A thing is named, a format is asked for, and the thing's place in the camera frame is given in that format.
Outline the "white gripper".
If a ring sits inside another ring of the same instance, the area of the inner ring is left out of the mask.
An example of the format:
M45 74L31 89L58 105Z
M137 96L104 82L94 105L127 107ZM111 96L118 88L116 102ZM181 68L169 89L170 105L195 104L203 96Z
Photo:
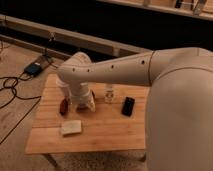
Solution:
M82 89L70 90L70 103L74 111L89 108L92 112L96 111L92 91L86 87Z

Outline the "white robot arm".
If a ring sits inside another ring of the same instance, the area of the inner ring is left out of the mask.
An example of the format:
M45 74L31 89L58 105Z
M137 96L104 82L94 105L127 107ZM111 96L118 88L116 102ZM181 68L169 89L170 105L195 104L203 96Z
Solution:
M96 63L78 52L58 77L80 104L92 97L92 82L148 86L148 171L213 171L213 52L165 49Z

